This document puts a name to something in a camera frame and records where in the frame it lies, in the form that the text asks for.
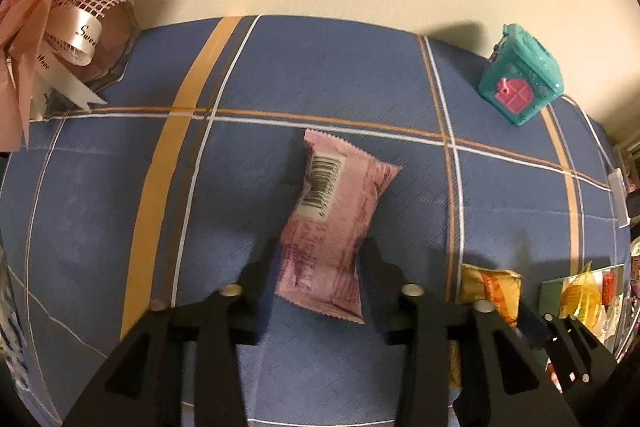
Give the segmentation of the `white power strip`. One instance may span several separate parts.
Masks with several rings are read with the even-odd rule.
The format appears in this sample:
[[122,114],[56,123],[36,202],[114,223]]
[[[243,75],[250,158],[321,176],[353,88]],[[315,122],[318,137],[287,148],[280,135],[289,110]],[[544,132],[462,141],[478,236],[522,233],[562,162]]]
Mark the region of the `white power strip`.
[[617,225],[620,228],[628,227],[630,217],[627,208],[627,189],[623,173],[620,168],[612,169],[608,173],[608,185],[611,189],[612,202]]

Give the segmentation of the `yellow soft bread packet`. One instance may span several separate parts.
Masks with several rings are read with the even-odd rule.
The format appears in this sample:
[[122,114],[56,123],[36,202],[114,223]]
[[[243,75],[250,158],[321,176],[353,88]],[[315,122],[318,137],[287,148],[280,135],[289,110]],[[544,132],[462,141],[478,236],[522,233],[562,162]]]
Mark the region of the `yellow soft bread packet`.
[[559,318],[575,317],[594,335],[599,335],[606,320],[606,310],[596,278],[588,262],[562,290]]

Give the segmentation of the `colourful toys pile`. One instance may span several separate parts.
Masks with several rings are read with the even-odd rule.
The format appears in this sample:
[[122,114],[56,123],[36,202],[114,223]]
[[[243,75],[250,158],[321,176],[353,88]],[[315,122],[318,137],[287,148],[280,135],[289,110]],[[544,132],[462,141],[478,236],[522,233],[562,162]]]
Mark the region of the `colourful toys pile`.
[[630,291],[639,297],[639,191],[640,166],[639,142],[632,143],[620,151],[627,184],[627,210],[630,217]]

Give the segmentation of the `long red patterned packet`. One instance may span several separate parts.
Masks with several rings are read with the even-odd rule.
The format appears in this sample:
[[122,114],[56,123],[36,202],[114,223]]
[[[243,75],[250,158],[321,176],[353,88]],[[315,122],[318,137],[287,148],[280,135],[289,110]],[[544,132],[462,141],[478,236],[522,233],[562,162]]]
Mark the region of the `long red patterned packet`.
[[602,298],[611,300],[615,296],[616,276],[612,271],[603,274],[602,277]]

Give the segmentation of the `pink paper flower bouquet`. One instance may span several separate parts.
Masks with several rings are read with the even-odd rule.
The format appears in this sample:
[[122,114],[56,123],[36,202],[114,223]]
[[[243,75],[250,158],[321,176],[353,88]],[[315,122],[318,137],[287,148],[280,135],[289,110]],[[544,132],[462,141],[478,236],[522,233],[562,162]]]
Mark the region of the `pink paper flower bouquet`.
[[89,110],[103,98],[75,75],[91,65],[104,34],[103,20],[129,0],[2,0],[1,148],[29,141],[35,98],[55,91]]

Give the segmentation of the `orange yellow cake packet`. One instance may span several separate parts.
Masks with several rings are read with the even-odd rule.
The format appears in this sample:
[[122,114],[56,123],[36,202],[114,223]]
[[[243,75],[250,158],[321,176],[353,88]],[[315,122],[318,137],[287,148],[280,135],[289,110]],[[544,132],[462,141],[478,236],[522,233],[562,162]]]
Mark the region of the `orange yellow cake packet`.
[[462,263],[456,303],[488,300],[512,329],[518,324],[522,277],[511,270],[491,270]]

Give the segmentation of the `pink snack packet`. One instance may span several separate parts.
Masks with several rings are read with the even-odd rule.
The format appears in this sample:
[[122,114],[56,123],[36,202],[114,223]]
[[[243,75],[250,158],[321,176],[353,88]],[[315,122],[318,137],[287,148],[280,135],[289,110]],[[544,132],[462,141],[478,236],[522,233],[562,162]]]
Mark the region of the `pink snack packet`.
[[303,309],[362,324],[358,249],[378,201],[402,168],[321,131],[304,133],[303,188],[280,236],[276,294]]

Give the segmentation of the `blue white crumpled wrapper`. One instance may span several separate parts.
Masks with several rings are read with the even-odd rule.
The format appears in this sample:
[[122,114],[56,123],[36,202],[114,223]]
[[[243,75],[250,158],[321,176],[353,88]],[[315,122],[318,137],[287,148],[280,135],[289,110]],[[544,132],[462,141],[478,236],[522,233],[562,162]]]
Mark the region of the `blue white crumpled wrapper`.
[[1,348],[14,383],[29,391],[28,367],[25,360],[25,338],[18,321],[6,254],[1,251],[0,265]]

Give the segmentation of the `teal toy house box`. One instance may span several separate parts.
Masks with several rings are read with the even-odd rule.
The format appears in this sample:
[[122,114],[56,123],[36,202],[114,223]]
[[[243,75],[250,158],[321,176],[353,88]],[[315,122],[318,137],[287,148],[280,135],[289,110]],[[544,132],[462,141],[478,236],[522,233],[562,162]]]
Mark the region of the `teal toy house box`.
[[507,24],[477,91],[511,124],[521,127],[564,93],[564,81],[546,48],[522,26]]

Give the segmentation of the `blue plaid tablecloth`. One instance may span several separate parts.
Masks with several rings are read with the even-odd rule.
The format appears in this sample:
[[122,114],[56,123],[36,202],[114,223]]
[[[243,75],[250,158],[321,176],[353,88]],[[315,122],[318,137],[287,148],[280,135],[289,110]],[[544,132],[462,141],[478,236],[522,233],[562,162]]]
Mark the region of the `blue plaid tablecloth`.
[[476,91],[484,57],[344,20],[248,16],[145,31],[104,107],[30,129],[1,185],[1,243],[26,341],[22,399],[56,426],[117,346],[143,185],[163,129],[151,295],[195,303],[278,235],[318,129],[400,167],[370,232],[386,260],[453,296],[462,263],[510,269],[522,297],[548,280],[628,265],[606,179],[608,138],[566,100],[521,127]]

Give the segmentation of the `white tray with teal rim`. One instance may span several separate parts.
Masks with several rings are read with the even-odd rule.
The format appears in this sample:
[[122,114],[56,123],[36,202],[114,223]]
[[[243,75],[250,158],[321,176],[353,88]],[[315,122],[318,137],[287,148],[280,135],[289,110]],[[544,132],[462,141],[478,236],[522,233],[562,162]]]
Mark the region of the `white tray with teal rim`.
[[624,297],[623,265],[592,269],[588,262],[576,275],[542,282],[538,311],[560,319],[573,315],[613,352]]

